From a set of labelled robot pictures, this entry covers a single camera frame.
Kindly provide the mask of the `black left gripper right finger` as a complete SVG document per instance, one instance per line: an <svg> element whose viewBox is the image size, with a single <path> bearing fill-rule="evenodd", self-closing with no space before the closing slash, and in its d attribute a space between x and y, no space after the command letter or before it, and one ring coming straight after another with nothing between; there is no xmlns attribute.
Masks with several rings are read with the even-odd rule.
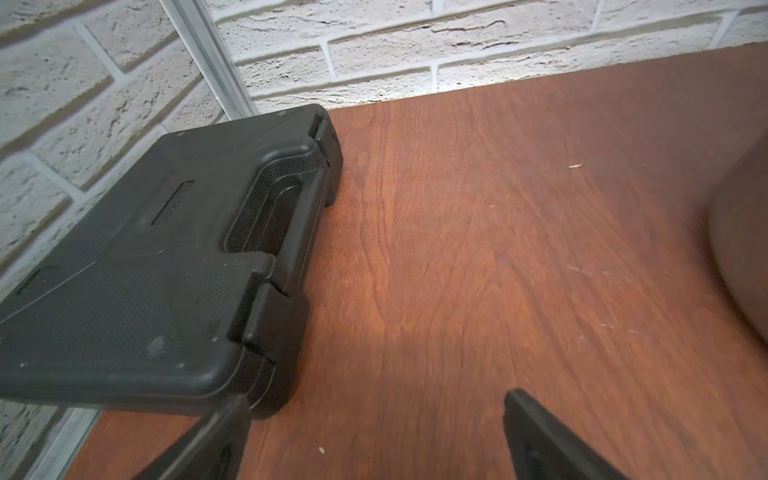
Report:
<svg viewBox="0 0 768 480"><path fill-rule="evenodd" d="M504 432L517 478L626 477L525 390L508 391L504 407Z"/></svg>

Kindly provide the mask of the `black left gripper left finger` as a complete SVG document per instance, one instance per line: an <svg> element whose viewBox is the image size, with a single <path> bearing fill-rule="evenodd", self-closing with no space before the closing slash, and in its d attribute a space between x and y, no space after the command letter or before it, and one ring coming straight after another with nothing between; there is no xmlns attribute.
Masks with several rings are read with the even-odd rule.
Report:
<svg viewBox="0 0 768 480"><path fill-rule="evenodd" d="M134 479L236 479L250 425L246 398L234 396L198 421Z"/></svg>

